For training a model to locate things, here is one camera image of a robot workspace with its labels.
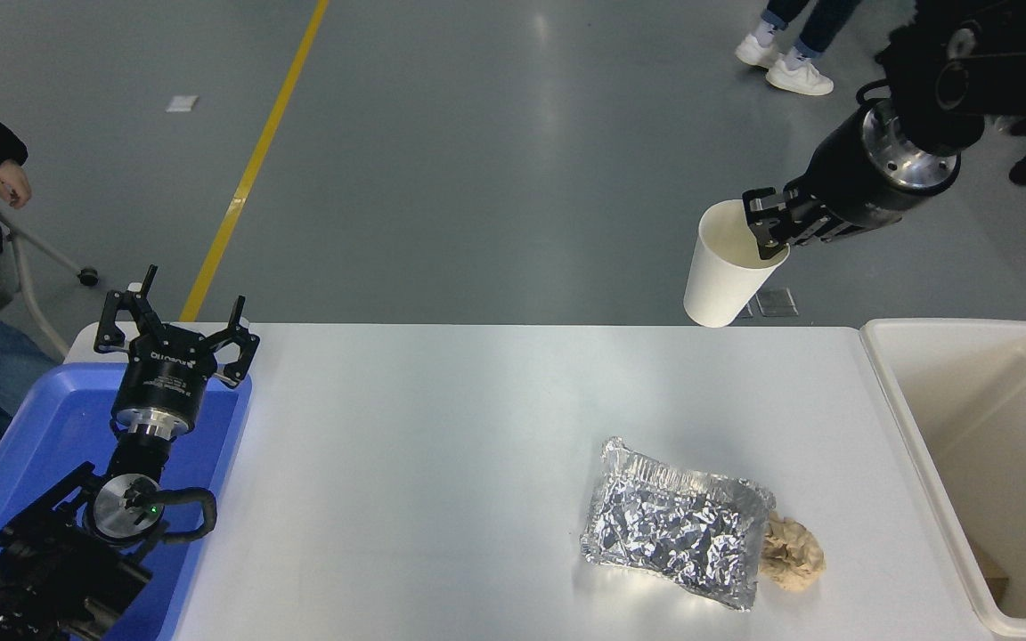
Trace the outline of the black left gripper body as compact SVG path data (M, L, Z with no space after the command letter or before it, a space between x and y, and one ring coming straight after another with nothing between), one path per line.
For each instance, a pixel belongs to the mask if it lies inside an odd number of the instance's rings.
M179 420L195 420L216 362L203 334L175 326L162 337L146 333L131 340L129 365L111 415L130 420L136 411L163 411Z

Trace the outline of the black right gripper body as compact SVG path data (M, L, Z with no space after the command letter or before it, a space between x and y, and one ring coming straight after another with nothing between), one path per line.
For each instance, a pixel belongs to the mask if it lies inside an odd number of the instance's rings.
M916 194L889 179L863 145L863 123L871 114L871 107L855 110L816 147L805 172L786 184L795 193L787 201L797 223L795 243L879 230L916 207Z

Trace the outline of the person's hand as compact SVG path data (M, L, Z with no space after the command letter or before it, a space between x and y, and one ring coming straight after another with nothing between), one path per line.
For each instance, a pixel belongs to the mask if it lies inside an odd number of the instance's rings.
M24 208L32 199L32 187L24 167L15 159L0 163L0 199L11 208Z

